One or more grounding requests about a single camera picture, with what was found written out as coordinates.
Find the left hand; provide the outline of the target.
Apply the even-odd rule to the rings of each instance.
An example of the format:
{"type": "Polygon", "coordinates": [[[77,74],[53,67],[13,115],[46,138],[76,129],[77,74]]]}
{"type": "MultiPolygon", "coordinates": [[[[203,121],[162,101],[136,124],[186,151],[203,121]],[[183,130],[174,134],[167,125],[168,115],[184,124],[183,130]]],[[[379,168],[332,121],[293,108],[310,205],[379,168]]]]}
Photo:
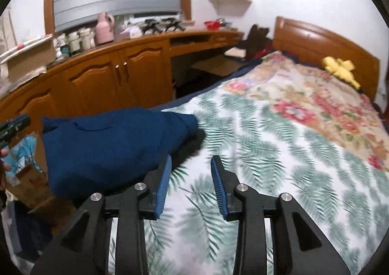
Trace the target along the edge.
{"type": "Polygon", "coordinates": [[[7,179],[5,172],[9,172],[11,167],[3,161],[3,158],[9,155],[9,151],[5,148],[1,149],[1,159],[0,159],[0,175],[1,175],[1,190],[6,189],[7,179]]]}

